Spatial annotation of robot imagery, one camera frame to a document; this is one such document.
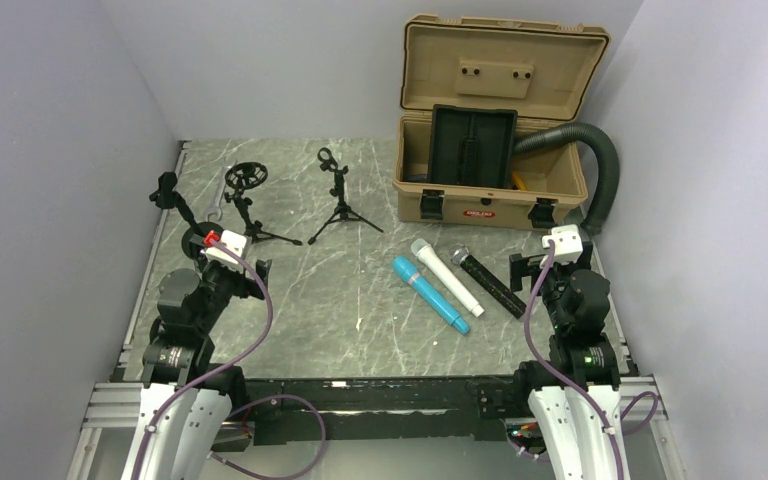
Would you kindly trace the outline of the black tripod stand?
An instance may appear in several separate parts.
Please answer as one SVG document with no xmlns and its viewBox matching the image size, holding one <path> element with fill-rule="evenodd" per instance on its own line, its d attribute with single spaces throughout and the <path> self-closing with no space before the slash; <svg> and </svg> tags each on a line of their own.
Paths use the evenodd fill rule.
<svg viewBox="0 0 768 480">
<path fill-rule="evenodd" d="M 253 243 L 280 240 L 294 246 L 301 246 L 300 240 L 268 232 L 261 221 L 252 219 L 250 207 L 253 205 L 253 199 L 248 192 L 263 185 L 267 178 L 268 169 L 262 163 L 242 162 L 232 165 L 224 176 L 225 183 L 230 189 L 228 193 L 224 193 L 224 199 L 237 209 L 245 224 L 244 235 Z"/>
<path fill-rule="evenodd" d="M 329 225 L 340 222 L 363 222 L 379 233 L 384 233 L 382 228 L 354 211 L 346 200 L 345 176 L 349 173 L 349 167 L 341 166 L 332 151 L 327 147 L 323 147 L 317 152 L 317 160 L 319 161 L 319 168 L 321 171 L 333 174 L 334 185 L 329 190 L 329 194 L 337 199 L 337 204 L 334 207 L 331 216 L 307 240 L 307 244 L 313 245 Z"/>
</svg>

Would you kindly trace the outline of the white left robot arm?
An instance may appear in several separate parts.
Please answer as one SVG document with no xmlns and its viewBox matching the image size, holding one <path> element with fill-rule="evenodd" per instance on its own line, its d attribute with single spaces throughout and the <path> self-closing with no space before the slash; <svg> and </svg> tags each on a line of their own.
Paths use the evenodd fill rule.
<svg viewBox="0 0 768 480">
<path fill-rule="evenodd" d="M 195 479 L 225 420 L 247 406 L 241 367 L 211 360 L 210 332 L 234 297 L 263 299 L 239 267 L 212 260 L 161 280 L 158 316 L 142 356 L 137 426 L 125 479 Z"/>
</svg>

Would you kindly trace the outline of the cyan microphone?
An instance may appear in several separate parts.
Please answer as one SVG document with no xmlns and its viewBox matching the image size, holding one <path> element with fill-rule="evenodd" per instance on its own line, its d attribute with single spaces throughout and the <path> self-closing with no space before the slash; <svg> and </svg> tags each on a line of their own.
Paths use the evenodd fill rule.
<svg viewBox="0 0 768 480">
<path fill-rule="evenodd" d="M 467 322 L 458 311 L 426 280 L 418 268 L 406 257 L 397 256 L 392 261 L 397 276 L 410 286 L 435 312 L 460 334 L 470 332 Z"/>
</svg>

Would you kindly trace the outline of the black microphone silver grille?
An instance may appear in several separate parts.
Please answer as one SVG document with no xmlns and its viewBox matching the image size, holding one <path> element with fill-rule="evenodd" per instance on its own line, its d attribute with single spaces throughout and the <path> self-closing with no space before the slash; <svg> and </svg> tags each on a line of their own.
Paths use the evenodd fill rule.
<svg viewBox="0 0 768 480">
<path fill-rule="evenodd" d="M 519 319 L 525 314 L 526 303 L 473 256 L 466 246 L 456 246 L 451 253 L 451 261 L 464 270 L 514 318 Z"/>
</svg>

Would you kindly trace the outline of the silver open-end wrench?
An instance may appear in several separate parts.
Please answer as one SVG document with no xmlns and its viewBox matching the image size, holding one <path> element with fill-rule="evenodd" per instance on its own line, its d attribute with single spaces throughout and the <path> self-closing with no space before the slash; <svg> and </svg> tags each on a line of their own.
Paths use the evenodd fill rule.
<svg viewBox="0 0 768 480">
<path fill-rule="evenodd" d="M 229 163 L 221 167 L 216 175 L 214 184 L 214 194 L 210 203 L 204 211 L 203 218 L 205 221 L 219 222 L 223 217 L 224 193 L 227 187 L 226 175 L 234 167 L 233 163 Z"/>
</svg>

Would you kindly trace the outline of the yellow handled screwdriver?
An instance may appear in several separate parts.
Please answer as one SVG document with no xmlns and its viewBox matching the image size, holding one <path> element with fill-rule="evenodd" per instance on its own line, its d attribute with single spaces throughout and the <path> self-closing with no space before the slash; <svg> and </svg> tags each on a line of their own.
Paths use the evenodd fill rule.
<svg viewBox="0 0 768 480">
<path fill-rule="evenodd" d="M 511 185 L 514 189 L 518 191 L 527 191 L 527 185 L 523 178 L 517 174 L 516 172 L 511 173 Z"/>
</svg>

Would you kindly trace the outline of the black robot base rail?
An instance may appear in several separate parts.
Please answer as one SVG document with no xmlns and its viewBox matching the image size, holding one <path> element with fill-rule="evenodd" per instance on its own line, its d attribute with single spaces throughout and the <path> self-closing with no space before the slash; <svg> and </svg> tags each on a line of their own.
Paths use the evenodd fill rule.
<svg viewBox="0 0 768 480">
<path fill-rule="evenodd" d="M 224 451 L 321 438 L 502 441 L 504 428 L 533 420 L 511 375 L 249 379 L 246 387 L 257 404 L 222 424 Z"/>
</svg>

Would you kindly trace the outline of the black round base mic stand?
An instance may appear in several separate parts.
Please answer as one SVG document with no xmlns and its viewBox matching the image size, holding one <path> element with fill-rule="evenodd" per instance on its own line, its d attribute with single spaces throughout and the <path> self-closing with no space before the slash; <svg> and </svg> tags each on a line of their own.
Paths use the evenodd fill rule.
<svg viewBox="0 0 768 480">
<path fill-rule="evenodd" d="M 181 249 L 190 259 L 196 259 L 206 247 L 205 238 L 214 232 L 217 236 L 223 228 L 215 222 L 198 222 L 185 198 L 176 190 L 178 177 L 174 171 L 167 171 L 158 177 L 158 188 L 149 195 L 149 200 L 161 210 L 177 210 L 189 228 L 181 238 Z"/>
</svg>

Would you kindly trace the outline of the black tool tray insert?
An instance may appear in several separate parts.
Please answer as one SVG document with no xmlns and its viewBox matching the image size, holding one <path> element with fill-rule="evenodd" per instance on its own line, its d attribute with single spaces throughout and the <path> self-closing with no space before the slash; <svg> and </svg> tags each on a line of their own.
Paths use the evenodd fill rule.
<svg viewBox="0 0 768 480">
<path fill-rule="evenodd" d="M 514 110 L 434 106 L 427 181 L 507 187 L 517 120 Z"/>
</svg>

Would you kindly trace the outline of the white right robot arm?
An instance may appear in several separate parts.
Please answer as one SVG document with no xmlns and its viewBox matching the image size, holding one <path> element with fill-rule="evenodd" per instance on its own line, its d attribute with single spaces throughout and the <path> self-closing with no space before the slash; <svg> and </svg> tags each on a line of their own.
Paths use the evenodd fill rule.
<svg viewBox="0 0 768 480">
<path fill-rule="evenodd" d="M 558 479 L 627 479 L 620 419 L 620 372 L 604 333 L 610 283 L 590 268 L 590 257 L 562 265 L 543 255 L 509 259 L 510 283 L 532 284 L 529 304 L 543 304 L 553 333 L 550 354 L 524 362 L 511 401 L 532 415 L 545 458 Z"/>
</svg>

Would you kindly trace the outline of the white microphone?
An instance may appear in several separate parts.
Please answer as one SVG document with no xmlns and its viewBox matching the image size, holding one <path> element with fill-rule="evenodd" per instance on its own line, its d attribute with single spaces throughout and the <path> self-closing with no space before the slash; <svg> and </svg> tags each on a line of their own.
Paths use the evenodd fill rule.
<svg viewBox="0 0 768 480">
<path fill-rule="evenodd" d="M 474 317 L 480 317 L 484 314 L 485 309 L 477 298 L 456 277 L 451 269 L 444 264 L 429 242 L 422 238 L 416 239 L 411 244 L 411 252 Z"/>
</svg>

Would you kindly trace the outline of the tan plastic toolbox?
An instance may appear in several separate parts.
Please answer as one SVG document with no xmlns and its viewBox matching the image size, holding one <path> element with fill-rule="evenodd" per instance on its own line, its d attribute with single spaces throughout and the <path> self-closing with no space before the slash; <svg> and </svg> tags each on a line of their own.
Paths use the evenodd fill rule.
<svg viewBox="0 0 768 480">
<path fill-rule="evenodd" d="M 548 230 L 588 197 L 572 124 L 608 50 L 608 31 L 480 17 L 422 14 L 404 29 L 399 153 L 393 186 L 404 222 Z M 433 107 L 518 113 L 505 188 L 427 181 Z M 528 190 L 511 185 L 511 173 Z"/>
</svg>

